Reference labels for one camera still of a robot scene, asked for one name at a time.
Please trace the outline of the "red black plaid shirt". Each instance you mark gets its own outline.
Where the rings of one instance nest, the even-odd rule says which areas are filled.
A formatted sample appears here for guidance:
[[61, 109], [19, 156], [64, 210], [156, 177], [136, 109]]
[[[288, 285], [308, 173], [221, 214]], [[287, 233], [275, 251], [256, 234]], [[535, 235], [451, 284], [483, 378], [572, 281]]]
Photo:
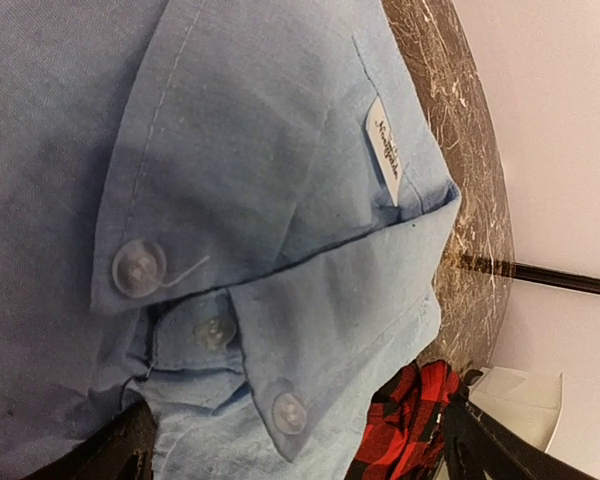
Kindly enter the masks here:
[[402, 367], [372, 397], [347, 479], [430, 479], [443, 455], [442, 416], [462, 391], [444, 360]]

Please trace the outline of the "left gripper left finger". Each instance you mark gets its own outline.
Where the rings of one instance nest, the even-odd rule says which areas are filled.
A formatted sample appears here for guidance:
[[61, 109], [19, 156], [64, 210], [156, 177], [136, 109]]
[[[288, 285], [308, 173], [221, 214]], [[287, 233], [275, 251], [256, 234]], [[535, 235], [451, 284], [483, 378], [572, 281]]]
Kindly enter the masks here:
[[135, 402], [34, 479], [151, 480], [157, 426], [148, 404]]

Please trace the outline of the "light blue shirt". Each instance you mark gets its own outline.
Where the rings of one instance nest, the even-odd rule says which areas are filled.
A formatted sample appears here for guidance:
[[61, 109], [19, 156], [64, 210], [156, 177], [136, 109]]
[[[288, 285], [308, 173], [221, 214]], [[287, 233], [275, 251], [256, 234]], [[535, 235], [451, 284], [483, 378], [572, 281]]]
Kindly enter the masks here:
[[378, 1], [0, 1], [0, 479], [341, 479], [460, 192]]

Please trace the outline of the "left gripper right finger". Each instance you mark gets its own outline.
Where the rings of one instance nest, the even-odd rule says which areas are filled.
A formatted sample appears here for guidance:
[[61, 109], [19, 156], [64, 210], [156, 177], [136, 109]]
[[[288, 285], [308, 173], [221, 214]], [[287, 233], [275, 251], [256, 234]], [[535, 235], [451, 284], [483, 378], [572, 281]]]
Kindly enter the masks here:
[[461, 394], [450, 398], [442, 432], [451, 480], [593, 480], [528, 444]]

